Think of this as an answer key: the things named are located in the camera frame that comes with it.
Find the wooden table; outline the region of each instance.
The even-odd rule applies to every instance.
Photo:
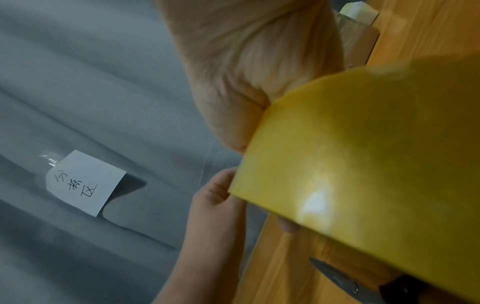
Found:
[[[480,50],[478,0],[372,0],[380,11],[373,24],[380,37],[368,65],[387,64],[437,54],[466,54]],[[235,304],[358,303],[309,263],[313,256],[376,288],[400,273],[361,252],[308,229],[287,235],[269,216],[239,284]],[[430,290],[435,303],[456,300]]]

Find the handwritten chinese character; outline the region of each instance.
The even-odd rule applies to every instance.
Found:
[[[71,179],[70,184],[68,184],[68,189],[75,190],[80,185],[81,182],[82,182],[81,180]]]
[[[67,177],[68,175],[66,173],[60,173],[58,176],[55,175],[56,182],[59,182],[61,179],[61,182],[64,182],[64,176]]]
[[[91,197],[91,196],[93,195],[95,189],[97,188],[97,186],[98,186],[98,184],[95,185],[95,188],[93,188],[93,189],[91,189],[91,188],[89,188],[89,187],[87,187],[87,186],[83,186],[83,189],[81,190],[80,196],[82,196],[83,194],[85,194],[86,196]]]

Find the yellow sheet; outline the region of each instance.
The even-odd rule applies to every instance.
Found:
[[[265,112],[230,191],[480,302],[480,54],[288,93]]]

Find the person's right hand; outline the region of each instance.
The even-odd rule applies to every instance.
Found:
[[[276,99],[343,69],[328,0],[156,1],[201,114],[218,139],[239,153]],[[280,222],[285,231],[298,229]]]

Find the yellow paper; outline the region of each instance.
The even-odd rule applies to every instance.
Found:
[[[480,55],[362,68],[275,102],[231,193],[480,302]]]

